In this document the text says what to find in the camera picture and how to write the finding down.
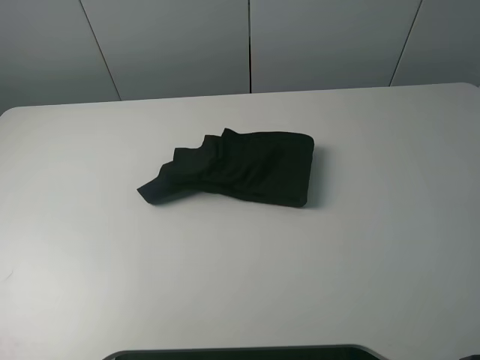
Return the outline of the black robot base front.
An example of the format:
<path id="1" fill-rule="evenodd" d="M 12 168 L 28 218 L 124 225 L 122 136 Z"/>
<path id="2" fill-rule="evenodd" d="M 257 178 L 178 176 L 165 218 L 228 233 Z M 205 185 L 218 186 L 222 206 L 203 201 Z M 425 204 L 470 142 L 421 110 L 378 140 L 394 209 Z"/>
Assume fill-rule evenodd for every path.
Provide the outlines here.
<path id="1" fill-rule="evenodd" d="M 114 352 L 105 359 L 386 359 L 364 346 L 267 346 L 214 349 L 136 349 Z"/>

